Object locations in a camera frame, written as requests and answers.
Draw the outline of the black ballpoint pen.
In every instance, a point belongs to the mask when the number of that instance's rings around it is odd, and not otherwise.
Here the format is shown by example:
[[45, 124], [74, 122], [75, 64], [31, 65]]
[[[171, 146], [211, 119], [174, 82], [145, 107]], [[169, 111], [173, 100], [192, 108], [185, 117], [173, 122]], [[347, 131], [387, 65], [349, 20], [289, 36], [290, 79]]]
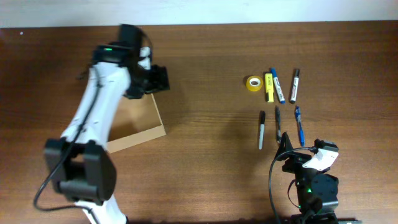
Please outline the black ballpoint pen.
[[278, 144], [280, 144], [282, 139], [282, 131], [281, 131], [280, 109], [278, 106], [275, 107], [275, 121], [276, 121], [276, 141]]

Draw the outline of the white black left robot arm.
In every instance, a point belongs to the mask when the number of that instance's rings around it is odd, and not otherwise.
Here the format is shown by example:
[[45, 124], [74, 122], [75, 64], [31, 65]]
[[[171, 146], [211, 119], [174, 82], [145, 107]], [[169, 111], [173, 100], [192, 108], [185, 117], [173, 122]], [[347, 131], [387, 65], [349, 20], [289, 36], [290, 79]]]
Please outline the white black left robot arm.
[[73, 119], [59, 139], [45, 143], [49, 174], [33, 199], [35, 209], [79, 209], [91, 223], [129, 223], [114, 196], [117, 172], [106, 143], [122, 98], [170, 88], [167, 69], [152, 64], [153, 45], [143, 44], [148, 38], [137, 26], [121, 24], [117, 40], [93, 51]]

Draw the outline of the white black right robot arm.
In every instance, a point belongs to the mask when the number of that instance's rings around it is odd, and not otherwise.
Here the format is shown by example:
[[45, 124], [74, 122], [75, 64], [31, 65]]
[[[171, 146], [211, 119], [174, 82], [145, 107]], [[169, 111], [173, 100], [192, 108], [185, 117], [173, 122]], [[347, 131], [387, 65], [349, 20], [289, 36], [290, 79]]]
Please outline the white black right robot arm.
[[292, 215], [291, 223], [338, 223], [335, 208], [338, 206], [337, 177], [327, 174], [338, 157], [335, 143], [316, 139], [308, 148], [313, 155], [294, 149], [287, 133], [283, 133], [275, 155], [277, 161], [284, 161], [283, 172], [295, 175], [298, 208], [300, 213]]

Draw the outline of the yellow tape roll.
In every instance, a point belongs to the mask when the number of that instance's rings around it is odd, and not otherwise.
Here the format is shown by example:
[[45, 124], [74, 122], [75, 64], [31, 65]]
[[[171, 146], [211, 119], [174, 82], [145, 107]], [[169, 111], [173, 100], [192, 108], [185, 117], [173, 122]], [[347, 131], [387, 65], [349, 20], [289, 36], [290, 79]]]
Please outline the yellow tape roll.
[[263, 87], [263, 80], [259, 76], [250, 76], [246, 80], [246, 88], [249, 91], [259, 91]]

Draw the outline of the blue whiteboard marker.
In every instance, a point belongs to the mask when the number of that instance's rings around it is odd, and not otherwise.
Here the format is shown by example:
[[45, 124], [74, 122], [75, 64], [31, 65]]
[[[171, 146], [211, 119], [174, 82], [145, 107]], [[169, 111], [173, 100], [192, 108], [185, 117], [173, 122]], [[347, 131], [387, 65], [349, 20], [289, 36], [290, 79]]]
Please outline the blue whiteboard marker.
[[271, 73], [272, 73], [274, 86], [275, 86], [275, 89], [276, 89], [276, 92], [277, 92], [277, 96], [278, 96], [279, 102], [281, 104], [285, 104], [284, 94], [282, 92], [282, 88], [281, 88], [281, 85], [280, 85], [280, 82], [279, 82], [279, 78], [277, 76], [276, 69], [275, 68], [271, 68]]

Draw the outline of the yellow highlighter marker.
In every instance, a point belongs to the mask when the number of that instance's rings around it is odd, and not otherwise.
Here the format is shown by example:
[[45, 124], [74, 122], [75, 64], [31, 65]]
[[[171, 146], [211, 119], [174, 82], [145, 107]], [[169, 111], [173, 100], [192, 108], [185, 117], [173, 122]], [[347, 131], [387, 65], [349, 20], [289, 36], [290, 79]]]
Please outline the yellow highlighter marker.
[[265, 73], [265, 89], [266, 89], [266, 101], [268, 103], [274, 102], [274, 86], [273, 86], [273, 77], [271, 73]]

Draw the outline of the brown cardboard box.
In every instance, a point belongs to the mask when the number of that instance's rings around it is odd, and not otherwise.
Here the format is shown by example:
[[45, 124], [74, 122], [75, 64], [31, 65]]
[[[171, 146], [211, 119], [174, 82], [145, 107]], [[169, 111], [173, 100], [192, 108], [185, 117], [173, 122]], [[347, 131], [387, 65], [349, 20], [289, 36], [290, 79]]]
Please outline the brown cardboard box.
[[164, 124], [152, 94], [144, 95], [141, 99], [122, 98], [106, 149], [114, 153], [165, 135]]

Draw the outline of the black whiteboard marker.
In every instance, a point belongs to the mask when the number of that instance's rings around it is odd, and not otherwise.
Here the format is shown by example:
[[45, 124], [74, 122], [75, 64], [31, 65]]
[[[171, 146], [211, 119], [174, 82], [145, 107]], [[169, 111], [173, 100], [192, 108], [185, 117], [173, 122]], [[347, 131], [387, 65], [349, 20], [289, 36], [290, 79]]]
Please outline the black whiteboard marker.
[[297, 90], [298, 90], [298, 85], [299, 85], [299, 76], [300, 76], [300, 70], [298, 68], [295, 69], [294, 73], [294, 78], [293, 78], [293, 84], [292, 84], [292, 91], [291, 91], [291, 96], [290, 96], [290, 102], [294, 104], [297, 99]]

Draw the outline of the grey black permanent marker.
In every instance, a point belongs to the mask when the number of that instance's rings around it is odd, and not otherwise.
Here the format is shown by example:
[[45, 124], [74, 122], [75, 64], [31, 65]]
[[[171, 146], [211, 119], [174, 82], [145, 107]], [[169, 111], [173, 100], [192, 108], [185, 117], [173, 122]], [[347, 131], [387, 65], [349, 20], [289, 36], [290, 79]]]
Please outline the grey black permanent marker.
[[260, 112], [260, 122], [259, 122], [259, 140], [258, 140], [258, 148], [259, 148], [259, 150], [261, 150], [262, 147], [263, 147], [265, 118], [266, 118], [265, 111], [261, 111]]

